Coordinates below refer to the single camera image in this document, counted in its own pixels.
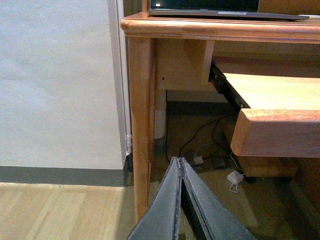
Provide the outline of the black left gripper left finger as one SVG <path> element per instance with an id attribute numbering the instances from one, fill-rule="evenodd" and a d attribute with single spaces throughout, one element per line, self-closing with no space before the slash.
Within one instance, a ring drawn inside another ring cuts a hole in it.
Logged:
<path id="1" fill-rule="evenodd" d="M 177 240 L 180 231 L 182 167 L 173 157 L 149 208 L 128 240 Z"/>

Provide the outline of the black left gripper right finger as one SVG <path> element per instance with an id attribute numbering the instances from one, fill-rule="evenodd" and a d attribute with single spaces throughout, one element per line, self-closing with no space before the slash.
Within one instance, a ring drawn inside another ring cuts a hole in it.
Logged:
<path id="1" fill-rule="evenodd" d="M 179 159 L 182 171 L 181 206 L 197 240 L 254 240 L 255 236 L 233 215 L 199 177 Z"/>

